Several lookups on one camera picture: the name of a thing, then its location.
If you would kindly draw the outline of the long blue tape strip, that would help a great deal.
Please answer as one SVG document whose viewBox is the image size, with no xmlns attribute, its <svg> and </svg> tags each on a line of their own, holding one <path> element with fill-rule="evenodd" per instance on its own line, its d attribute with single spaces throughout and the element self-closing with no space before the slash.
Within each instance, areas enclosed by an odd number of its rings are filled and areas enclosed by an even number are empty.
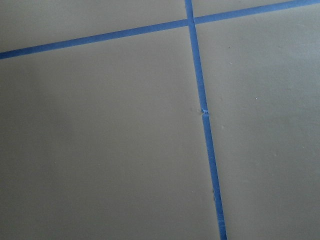
<svg viewBox="0 0 320 240">
<path fill-rule="evenodd" d="M 200 49 L 199 49 L 199 41 L 198 41 L 195 17 L 193 12 L 193 3 L 191 0 L 185 0 L 184 4 L 185 4 L 186 17 L 188 22 L 189 38 L 190 38 L 190 44 L 191 44 L 191 50 L 192 50 L 193 65 L 195 70 L 205 144 L 206 144 L 207 155 L 208 155 L 208 163 L 209 163 L 210 177 L 212 182 L 212 191 L 213 191 L 213 197 L 214 197 L 217 226 L 219 230 L 219 238 L 221 240 L 226 240 L 228 237 L 227 237 L 227 230 L 226 230 L 226 224 L 225 224 L 223 203 L 221 198 L 221 190 L 220 190 L 218 169 L 217 169 L 217 163 L 216 163 L 214 141 L 213 141 L 212 131 L 211 131 L 210 112 L 209 112 L 208 103 L 207 103 L 205 81 L 203 76 L 203 69 L 202 69 Z"/>
</svg>

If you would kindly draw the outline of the crossing blue tape strip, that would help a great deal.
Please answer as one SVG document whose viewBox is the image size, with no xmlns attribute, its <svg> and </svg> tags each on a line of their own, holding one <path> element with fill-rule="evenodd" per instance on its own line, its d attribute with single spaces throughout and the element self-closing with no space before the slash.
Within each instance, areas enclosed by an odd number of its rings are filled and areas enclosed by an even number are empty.
<svg viewBox="0 0 320 240">
<path fill-rule="evenodd" d="M 286 9 L 317 5 L 319 3 L 320 2 L 318 0 L 291 0 L 286 2 L 260 5 L 255 7 L 232 10 L 232 11 L 196 16 L 196 17 L 193 17 L 192 21 L 195 25 L 200 25 L 204 23 L 240 18 L 244 16 L 249 16 L 249 15 L 256 15 L 256 14 L 262 14 L 267 12 L 275 12 L 275 11 L 282 11 Z M 191 21 L 188 18 L 186 18 L 181 20 L 169 21 L 164 23 L 146 25 L 146 26 L 124 29 L 124 30 L 97 34 L 92 36 L 80 37 L 80 38 L 75 38 L 70 40 L 63 40 L 63 41 L 58 41 L 53 43 L 14 49 L 14 50 L 1 52 L 0 58 L 4 60 L 4 59 L 9 59 L 9 58 L 19 57 L 24 55 L 31 55 L 31 54 L 41 53 L 41 52 L 59 50 L 59 49 L 87 45 L 87 44 L 98 43 L 103 41 L 109 41 L 113 39 L 120 39 L 120 38 L 126 38 L 130 36 L 137 36 L 137 35 L 143 35 L 143 34 L 148 34 L 153 32 L 166 31 L 170 29 L 177 29 L 177 28 L 189 26 L 190 22 Z"/>
</svg>

